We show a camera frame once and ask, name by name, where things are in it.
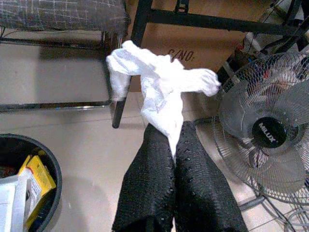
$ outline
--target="electric fan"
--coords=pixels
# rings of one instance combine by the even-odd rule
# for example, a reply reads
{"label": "electric fan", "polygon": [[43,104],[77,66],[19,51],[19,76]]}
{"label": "electric fan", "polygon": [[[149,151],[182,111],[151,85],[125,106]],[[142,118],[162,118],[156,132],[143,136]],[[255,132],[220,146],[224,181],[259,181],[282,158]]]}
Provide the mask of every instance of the electric fan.
{"label": "electric fan", "polygon": [[309,205],[309,55],[257,59],[221,89],[217,149],[255,192]]}

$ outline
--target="white cloth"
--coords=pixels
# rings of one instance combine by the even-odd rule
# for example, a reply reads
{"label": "white cloth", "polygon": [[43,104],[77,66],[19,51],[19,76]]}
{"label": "white cloth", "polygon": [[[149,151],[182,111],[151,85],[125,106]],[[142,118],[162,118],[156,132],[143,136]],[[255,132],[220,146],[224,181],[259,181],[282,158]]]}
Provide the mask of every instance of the white cloth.
{"label": "white cloth", "polygon": [[217,74],[209,69],[185,70],[170,56],[157,56],[126,41],[106,61],[114,100],[121,101],[127,94],[130,76],[141,75],[144,104],[141,114],[160,132],[167,136],[173,157],[183,125],[182,92],[216,94],[221,85]]}

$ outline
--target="gray fan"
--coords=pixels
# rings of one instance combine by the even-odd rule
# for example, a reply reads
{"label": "gray fan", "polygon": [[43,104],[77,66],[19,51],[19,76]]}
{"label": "gray fan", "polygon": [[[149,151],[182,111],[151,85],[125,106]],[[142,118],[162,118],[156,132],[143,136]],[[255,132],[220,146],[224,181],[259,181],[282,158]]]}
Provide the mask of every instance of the gray fan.
{"label": "gray fan", "polygon": [[213,127],[227,166],[263,195],[309,204],[309,57],[253,61],[221,93]]}

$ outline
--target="chair seat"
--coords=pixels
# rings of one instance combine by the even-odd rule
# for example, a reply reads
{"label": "chair seat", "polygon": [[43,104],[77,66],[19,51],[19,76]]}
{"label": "chair seat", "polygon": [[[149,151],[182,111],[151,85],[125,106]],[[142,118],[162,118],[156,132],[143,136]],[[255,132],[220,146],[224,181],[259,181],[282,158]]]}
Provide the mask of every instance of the chair seat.
{"label": "chair seat", "polygon": [[0,25],[34,31],[101,30],[127,33],[124,0],[0,0]]}

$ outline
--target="black textured fabric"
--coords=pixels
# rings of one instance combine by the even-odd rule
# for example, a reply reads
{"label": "black textured fabric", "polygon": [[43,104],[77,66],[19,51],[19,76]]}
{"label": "black textured fabric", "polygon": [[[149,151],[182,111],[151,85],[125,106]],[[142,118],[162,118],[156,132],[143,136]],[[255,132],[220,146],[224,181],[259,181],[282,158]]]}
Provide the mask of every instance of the black textured fabric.
{"label": "black textured fabric", "polygon": [[0,25],[20,30],[101,30],[124,37],[124,0],[0,0]]}
{"label": "black textured fabric", "polygon": [[184,122],[176,154],[177,232],[248,231],[230,187],[200,143],[192,122]]}
{"label": "black textured fabric", "polygon": [[125,174],[112,229],[169,232],[174,205],[174,162],[169,143],[149,124],[143,144]]}

